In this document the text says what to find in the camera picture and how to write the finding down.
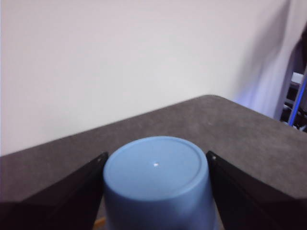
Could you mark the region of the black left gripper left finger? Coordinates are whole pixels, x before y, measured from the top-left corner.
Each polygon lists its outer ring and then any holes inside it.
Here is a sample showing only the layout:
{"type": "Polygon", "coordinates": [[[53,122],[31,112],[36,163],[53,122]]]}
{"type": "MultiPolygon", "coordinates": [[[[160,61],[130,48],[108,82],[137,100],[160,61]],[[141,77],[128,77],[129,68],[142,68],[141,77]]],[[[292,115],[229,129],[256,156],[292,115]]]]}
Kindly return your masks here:
{"type": "Polygon", "coordinates": [[[104,193],[103,152],[64,179],[19,202],[0,204],[2,230],[91,230],[104,193]]]}

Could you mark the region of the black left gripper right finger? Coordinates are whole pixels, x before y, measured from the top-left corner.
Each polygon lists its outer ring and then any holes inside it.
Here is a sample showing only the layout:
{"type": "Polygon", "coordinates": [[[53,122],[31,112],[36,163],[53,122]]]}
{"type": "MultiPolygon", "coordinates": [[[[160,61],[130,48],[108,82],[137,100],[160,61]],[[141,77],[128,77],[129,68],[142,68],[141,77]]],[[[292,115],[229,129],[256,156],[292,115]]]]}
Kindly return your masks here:
{"type": "Polygon", "coordinates": [[[213,197],[226,230],[305,230],[307,200],[250,176],[212,151],[206,153],[213,197]]]}

